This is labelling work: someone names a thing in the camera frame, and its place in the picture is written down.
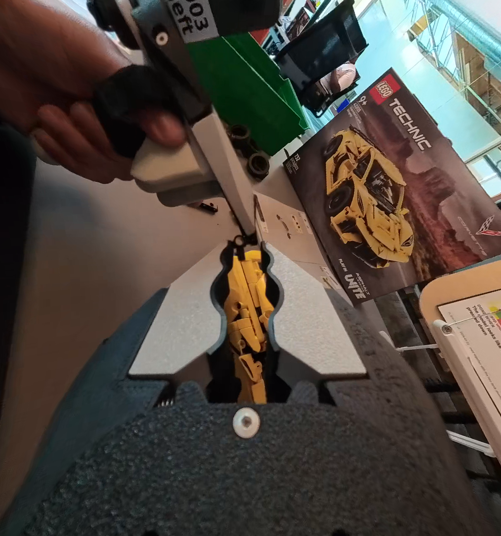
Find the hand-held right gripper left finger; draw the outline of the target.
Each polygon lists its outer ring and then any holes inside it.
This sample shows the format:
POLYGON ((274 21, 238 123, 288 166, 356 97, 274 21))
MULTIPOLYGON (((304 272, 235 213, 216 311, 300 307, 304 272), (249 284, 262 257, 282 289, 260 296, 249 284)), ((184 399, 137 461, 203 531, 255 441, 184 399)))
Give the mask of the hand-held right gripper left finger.
POLYGON ((217 245, 169 286, 129 369, 134 379, 212 379, 208 357, 226 337, 226 316, 214 304, 221 275, 217 245))

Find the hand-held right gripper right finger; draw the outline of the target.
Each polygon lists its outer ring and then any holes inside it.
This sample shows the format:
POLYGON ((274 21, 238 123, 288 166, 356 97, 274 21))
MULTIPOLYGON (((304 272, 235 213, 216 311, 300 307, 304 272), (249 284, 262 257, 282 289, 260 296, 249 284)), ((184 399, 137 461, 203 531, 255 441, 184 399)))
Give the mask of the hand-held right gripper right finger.
POLYGON ((278 352, 277 375, 286 383, 366 376, 323 284, 267 242, 262 242, 262 251, 269 257, 266 273, 279 288, 268 328, 278 352))

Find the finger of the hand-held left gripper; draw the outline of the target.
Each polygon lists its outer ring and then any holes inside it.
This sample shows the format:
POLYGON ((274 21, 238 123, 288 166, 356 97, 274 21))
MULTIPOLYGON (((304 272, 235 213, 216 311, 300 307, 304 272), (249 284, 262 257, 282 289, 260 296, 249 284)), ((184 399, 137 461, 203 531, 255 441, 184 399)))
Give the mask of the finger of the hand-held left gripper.
POLYGON ((254 191, 215 109, 191 131, 244 236, 256 231, 254 191))

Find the yellow toy brick car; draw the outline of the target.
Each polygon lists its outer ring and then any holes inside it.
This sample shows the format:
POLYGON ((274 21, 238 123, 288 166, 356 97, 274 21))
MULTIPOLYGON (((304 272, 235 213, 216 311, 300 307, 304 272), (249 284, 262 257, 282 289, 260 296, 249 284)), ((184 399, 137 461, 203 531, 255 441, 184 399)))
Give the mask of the yellow toy brick car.
POLYGON ((261 251, 247 251, 243 260, 234 256, 227 277, 229 294, 224 312, 234 373, 241 385, 238 402, 264 405, 267 391, 263 360, 274 306, 266 296, 267 276, 262 270, 261 251))

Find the grey desk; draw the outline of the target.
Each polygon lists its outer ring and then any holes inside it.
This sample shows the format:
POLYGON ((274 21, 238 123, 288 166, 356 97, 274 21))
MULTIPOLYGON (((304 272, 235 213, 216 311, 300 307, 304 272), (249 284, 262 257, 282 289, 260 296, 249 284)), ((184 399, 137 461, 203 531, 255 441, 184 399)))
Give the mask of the grey desk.
POLYGON ((236 234, 219 212, 168 208, 37 161, 0 411, 0 519, 53 411, 98 345, 161 287, 236 234))

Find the person's left hand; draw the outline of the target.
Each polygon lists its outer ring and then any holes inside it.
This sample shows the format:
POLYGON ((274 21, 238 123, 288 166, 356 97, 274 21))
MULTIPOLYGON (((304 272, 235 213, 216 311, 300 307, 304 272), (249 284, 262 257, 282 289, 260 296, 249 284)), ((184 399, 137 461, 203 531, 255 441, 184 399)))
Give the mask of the person's left hand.
POLYGON ((60 1, 0 1, 0 118, 75 175, 133 180, 91 104, 95 86, 130 65, 60 1))

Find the green plastic bin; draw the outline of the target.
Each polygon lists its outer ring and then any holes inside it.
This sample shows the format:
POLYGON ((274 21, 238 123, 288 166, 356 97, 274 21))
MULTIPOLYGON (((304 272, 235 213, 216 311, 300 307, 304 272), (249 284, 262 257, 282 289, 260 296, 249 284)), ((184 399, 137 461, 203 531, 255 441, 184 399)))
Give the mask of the green plastic bin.
POLYGON ((251 34, 187 44, 187 50, 219 117, 248 127, 269 156, 308 130, 290 80, 251 34))

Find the open instruction booklet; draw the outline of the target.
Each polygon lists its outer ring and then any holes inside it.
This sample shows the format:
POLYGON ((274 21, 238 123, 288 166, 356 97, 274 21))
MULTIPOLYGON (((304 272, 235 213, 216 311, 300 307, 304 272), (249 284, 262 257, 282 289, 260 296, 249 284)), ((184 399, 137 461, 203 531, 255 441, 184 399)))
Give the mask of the open instruction booklet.
POLYGON ((352 302, 328 267, 307 215, 262 193, 254 194, 255 223, 259 239, 279 250, 326 289, 352 302))

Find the white board stand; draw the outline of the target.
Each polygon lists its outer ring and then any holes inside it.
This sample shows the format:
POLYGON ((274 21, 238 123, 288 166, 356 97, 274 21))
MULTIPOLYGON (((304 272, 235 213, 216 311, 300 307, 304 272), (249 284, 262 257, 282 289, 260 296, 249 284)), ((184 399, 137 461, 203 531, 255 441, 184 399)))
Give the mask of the white board stand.
MULTIPOLYGON (((405 347, 396 347, 395 350, 397 352, 403 353, 408 351, 417 351, 417 350, 435 350, 438 349, 439 346, 436 344, 427 344, 427 345, 414 345, 414 346, 405 346, 405 347)), ((460 444, 462 446, 465 446, 469 449, 481 452, 485 456, 488 456, 490 458, 496 458, 496 455, 492 449, 492 447, 485 442, 473 439, 471 437, 452 432, 447 431, 448 438, 457 444, 460 444)))

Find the black hooded device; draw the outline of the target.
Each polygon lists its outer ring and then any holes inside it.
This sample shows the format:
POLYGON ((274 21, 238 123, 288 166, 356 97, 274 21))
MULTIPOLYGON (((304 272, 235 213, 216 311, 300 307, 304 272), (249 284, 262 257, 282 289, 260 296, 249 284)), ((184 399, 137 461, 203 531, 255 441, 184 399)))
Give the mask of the black hooded device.
POLYGON ((354 1, 342 1, 316 22, 311 20, 274 58, 281 76, 291 82, 300 104, 316 118, 359 82, 357 73, 348 90, 333 94, 329 88, 331 72, 344 63, 355 64, 368 46, 354 4, 354 1))

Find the toy car set box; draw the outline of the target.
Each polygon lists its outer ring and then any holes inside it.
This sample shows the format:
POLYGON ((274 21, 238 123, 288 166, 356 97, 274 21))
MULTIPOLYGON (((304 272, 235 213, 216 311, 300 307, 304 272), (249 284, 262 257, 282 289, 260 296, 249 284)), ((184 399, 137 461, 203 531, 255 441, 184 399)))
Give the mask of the toy car set box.
POLYGON ((501 211, 394 69, 283 166, 353 305, 501 255, 501 211))

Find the printed instruction sheet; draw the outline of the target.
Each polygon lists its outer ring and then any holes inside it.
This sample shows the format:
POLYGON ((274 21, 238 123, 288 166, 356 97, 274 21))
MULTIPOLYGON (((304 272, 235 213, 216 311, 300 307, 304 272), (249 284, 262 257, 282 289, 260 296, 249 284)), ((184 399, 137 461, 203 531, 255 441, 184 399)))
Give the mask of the printed instruction sheet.
POLYGON ((501 465, 501 289, 436 310, 434 338, 501 465))

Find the silver ventilation duct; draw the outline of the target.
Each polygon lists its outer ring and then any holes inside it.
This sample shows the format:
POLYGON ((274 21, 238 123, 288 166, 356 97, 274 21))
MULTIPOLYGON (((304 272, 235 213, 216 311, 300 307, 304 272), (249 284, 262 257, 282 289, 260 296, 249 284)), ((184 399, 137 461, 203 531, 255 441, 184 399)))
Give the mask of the silver ventilation duct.
POLYGON ((450 26, 483 57, 484 68, 501 82, 501 34, 458 1, 430 1, 432 10, 448 17, 450 26))

